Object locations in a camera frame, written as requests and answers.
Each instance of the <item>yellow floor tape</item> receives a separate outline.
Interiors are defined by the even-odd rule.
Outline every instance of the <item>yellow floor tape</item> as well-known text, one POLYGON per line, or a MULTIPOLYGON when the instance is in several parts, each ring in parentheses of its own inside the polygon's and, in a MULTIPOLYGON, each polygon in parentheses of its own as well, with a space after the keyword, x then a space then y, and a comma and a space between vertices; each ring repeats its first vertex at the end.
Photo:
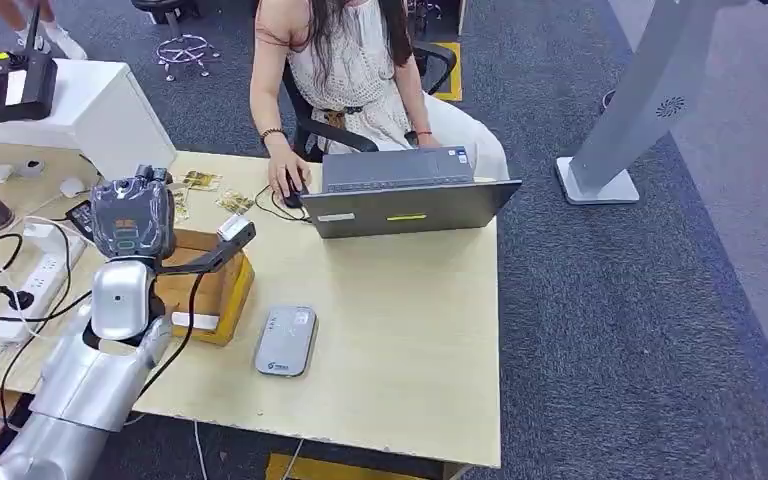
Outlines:
POLYGON ((446 102, 460 102, 463 100, 463 90, 461 88, 461 44, 457 42, 435 42, 435 45, 455 52, 455 58, 458 59, 458 63, 455 64, 452 75, 449 77, 449 86, 452 88, 448 92, 437 92, 434 96, 446 102))
MULTIPOLYGON (((290 458, 292 457, 289 455, 270 453, 269 465, 266 466, 266 480, 281 480, 281 476, 287 470, 287 465, 290 464, 290 458)), ((302 457, 296 459, 289 478, 294 480, 424 480, 409 475, 302 457)))

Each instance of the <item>woman's arm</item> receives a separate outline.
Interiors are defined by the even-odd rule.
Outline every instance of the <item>woman's arm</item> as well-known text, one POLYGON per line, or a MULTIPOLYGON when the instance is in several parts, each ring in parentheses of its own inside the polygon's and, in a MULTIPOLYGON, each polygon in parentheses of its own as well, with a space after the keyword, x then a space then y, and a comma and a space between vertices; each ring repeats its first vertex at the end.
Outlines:
MULTIPOLYGON (((295 32, 307 25, 307 3, 303 0, 262 0, 255 20, 255 47, 249 103, 259 134, 281 128, 278 92, 281 76, 295 32)), ((268 134, 263 142, 269 151, 268 179, 272 190, 289 196, 286 172, 290 172, 298 190, 310 181, 310 167, 293 152, 287 137, 280 132, 268 134)))
POLYGON ((422 91, 422 80, 413 55, 408 58, 404 65, 396 65, 396 86, 399 88, 399 96, 402 97, 408 120, 416 131, 419 145, 423 147, 440 146, 431 133, 428 110, 425 108, 425 93, 422 91))

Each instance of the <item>bracelet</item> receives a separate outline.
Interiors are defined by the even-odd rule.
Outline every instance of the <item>bracelet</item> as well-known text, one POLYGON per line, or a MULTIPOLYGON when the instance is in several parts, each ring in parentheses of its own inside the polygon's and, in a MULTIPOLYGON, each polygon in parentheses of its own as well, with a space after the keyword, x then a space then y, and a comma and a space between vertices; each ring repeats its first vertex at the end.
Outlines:
POLYGON ((284 132, 283 128, 267 128, 260 134, 260 143, 263 144, 264 147, 266 146, 266 137, 273 133, 280 133, 281 135, 284 135, 284 138, 287 138, 287 134, 284 132))

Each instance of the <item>chair base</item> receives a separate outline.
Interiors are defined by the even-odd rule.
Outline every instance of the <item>chair base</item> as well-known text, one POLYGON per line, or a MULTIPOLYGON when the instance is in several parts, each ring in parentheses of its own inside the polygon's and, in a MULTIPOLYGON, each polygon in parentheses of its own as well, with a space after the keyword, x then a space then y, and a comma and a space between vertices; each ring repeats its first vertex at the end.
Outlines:
POLYGON ((178 38, 166 40, 158 45, 155 50, 158 65, 163 65, 166 70, 166 81, 172 82, 175 76, 172 74, 172 65, 182 65, 187 63, 196 63, 201 67, 201 76, 210 76, 210 72, 204 64, 207 60, 205 55, 210 54, 210 58, 219 58, 220 54, 204 37, 198 35, 182 34, 178 38))

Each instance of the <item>white power strip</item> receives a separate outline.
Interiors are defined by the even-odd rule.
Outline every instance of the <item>white power strip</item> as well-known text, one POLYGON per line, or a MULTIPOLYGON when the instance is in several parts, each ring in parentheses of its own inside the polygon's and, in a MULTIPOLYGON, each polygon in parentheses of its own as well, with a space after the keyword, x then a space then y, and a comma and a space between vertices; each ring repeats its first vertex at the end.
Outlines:
MULTIPOLYGON (((71 268, 75 267, 78 258, 84 252, 85 244, 83 239, 73 235, 69 238, 69 259, 71 268)), ((19 290, 24 290, 34 296, 34 302, 30 307, 22 311, 25 318, 39 318, 45 316, 48 308, 54 300, 54 295, 60 290, 66 279, 66 255, 63 251, 62 237, 60 239, 60 248, 56 253, 45 253, 40 258, 34 270, 28 275, 24 285, 19 290)), ((19 318, 19 313, 10 307, 5 307, 0 313, 1 317, 19 318)), ((36 331, 42 326, 41 323, 30 323, 30 327, 36 331)), ((7 322, 0 321, 0 341, 5 344, 22 343, 30 337, 30 333, 21 321, 7 322)))

